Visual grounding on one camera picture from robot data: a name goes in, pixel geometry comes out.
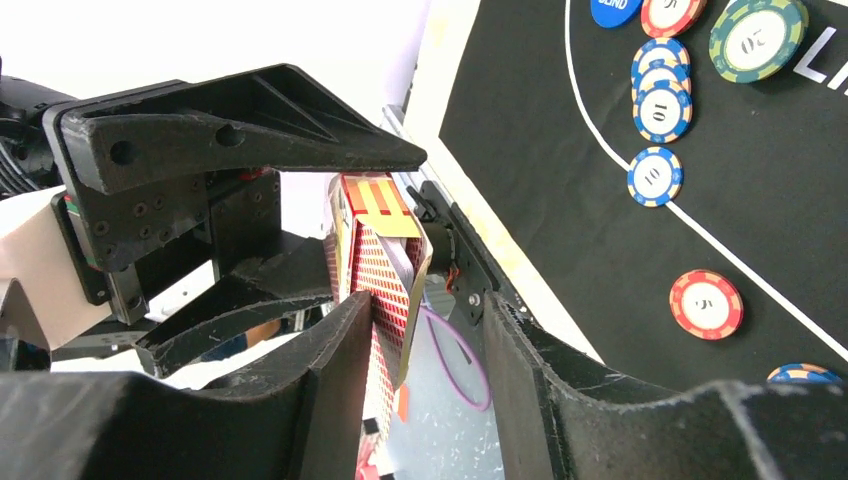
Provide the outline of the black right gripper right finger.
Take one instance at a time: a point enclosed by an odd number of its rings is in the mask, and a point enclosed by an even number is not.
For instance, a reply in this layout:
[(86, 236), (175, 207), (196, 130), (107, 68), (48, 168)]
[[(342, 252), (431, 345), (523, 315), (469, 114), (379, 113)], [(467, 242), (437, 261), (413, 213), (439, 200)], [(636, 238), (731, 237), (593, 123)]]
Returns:
[(847, 391), (713, 381), (676, 393), (612, 370), (483, 298), (509, 479), (843, 479)]

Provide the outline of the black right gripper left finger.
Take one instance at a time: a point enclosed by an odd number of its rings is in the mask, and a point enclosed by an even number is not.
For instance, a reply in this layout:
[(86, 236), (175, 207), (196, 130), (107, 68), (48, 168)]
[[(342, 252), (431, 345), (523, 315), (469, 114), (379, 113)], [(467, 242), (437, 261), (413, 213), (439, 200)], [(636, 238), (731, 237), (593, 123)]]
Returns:
[(212, 388), (137, 372), (1, 378), (5, 479), (351, 479), (372, 341), (372, 300), (315, 326)]

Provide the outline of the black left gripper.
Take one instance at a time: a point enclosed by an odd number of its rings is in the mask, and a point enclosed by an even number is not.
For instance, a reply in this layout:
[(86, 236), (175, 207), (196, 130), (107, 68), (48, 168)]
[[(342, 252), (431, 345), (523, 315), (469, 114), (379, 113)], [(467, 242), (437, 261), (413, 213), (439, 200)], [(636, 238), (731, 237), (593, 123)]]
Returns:
[(279, 175), (259, 167), (400, 172), (427, 157), (289, 64), (58, 104), (43, 127), (64, 180), (83, 185), (49, 205), (84, 305), (133, 324), (205, 262), (221, 278), (134, 343), (156, 378), (332, 299), (321, 240), (271, 239)]

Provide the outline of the red poker chip stack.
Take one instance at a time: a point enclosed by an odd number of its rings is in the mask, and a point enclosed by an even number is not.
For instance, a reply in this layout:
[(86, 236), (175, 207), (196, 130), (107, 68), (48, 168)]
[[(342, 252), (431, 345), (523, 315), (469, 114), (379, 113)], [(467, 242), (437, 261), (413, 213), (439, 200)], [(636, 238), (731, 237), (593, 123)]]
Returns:
[(676, 323), (691, 335), (717, 341), (734, 334), (744, 317), (742, 297), (724, 276), (705, 269), (684, 273), (672, 284), (669, 306)]

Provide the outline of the blue poker chip stack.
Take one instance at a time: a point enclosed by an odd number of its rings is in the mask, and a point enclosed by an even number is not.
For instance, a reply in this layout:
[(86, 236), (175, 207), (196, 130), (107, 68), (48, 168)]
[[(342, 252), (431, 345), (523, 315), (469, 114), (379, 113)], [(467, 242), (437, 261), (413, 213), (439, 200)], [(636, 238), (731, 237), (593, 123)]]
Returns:
[(768, 383), (841, 384), (842, 379), (833, 371), (809, 363), (790, 363), (773, 370)]

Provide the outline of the blue chips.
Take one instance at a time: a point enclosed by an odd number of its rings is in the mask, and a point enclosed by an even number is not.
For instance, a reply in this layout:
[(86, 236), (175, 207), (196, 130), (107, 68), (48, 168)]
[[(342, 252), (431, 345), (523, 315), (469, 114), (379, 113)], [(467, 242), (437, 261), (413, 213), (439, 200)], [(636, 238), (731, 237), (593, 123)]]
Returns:
[(674, 38), (653, 38), (635, 53), (630, 77), (634, 125), (651, 145), (631, 160), (628, 190), (640, 205), (659, 207), (673, 200), (683, 185), (681, 160), (668, 145), (692, 122), (688, 51)]

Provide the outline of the blue small blind button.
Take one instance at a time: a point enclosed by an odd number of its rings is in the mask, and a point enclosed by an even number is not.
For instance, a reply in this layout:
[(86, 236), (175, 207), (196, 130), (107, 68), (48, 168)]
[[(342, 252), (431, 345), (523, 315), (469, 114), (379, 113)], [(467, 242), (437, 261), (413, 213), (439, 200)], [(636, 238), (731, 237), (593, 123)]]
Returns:
[(642, 7), (642, 0), (590, 0), (590, 13), (594, 22), (605, 29), (613, 29), (630, 22)]

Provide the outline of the red chips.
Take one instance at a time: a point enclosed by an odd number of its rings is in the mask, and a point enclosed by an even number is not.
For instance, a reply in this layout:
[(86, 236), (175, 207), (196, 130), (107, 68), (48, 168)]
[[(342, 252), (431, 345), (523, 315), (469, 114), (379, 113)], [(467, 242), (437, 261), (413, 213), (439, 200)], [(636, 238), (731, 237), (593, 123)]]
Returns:
[(675, 37), (688, 30), (699, 18), (707, 0), (645, 0), (640, 21), (652, 38)]

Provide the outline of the green chips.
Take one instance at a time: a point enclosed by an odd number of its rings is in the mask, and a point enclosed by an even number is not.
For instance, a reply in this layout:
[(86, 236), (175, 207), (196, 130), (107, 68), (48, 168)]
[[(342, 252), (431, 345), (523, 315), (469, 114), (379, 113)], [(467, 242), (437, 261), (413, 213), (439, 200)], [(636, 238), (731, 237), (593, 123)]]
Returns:
[(710, 31), (709, 58), (726, 81), (764, 80), (795, 55), (808, 23), (809, 12), (801, 1), (733, 1)]

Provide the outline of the red-backed playing card deck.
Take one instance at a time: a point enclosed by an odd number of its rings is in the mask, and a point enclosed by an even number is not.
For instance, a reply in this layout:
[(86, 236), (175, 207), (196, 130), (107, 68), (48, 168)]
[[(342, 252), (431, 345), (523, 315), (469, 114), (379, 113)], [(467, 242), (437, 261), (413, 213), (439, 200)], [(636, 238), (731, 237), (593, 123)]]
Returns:
[(357, 225), (351, 291), (371, 294), (373, 328), (366, 405), (377, 421), (381, 441), (387, 440), (390, 432), (413, 278), (403, 239), (381, 237), (373, 228)]

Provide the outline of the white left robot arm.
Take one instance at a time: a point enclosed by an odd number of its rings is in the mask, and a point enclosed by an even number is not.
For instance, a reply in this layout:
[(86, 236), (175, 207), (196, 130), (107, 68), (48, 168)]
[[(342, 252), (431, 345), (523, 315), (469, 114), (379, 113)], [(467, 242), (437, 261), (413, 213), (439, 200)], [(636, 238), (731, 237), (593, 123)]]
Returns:
[(283, 171), (411, 171), (425, 152), (297, 67), (77, 100), (1, 79), (1, 345), (22, 370), (90, 328), (142, 326), (158, 377), (221, 361), (318, 312), (312, 241), (282, 230)]

